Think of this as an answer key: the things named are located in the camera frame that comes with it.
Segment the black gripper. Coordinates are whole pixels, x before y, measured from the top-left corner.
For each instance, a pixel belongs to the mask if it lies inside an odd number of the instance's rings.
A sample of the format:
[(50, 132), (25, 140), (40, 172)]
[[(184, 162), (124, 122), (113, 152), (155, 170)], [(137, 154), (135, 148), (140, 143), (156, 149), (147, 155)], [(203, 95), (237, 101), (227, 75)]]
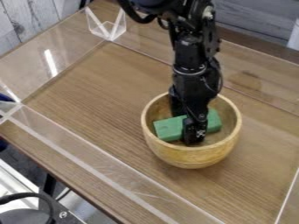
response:
[(203, 64), (196, 69), (172, 66), (169, 105), (181, 120), (181, 139), (187, 146), (199, 144), (208, 128), (208, 104), (221, 89), (219, 64)]

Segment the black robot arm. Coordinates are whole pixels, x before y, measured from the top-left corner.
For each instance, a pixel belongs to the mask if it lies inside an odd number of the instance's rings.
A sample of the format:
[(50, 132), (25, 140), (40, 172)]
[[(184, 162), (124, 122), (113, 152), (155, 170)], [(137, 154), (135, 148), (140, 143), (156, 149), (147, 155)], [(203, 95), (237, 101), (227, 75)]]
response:
[(116, 0), (139, 24), (156, 22), (169, 33), (173, 50), (172, 114), (183, 116), (181, 140), (200, 143), (208, 132), (208, 104), (223, 87), (216, 11), (211, 0)]

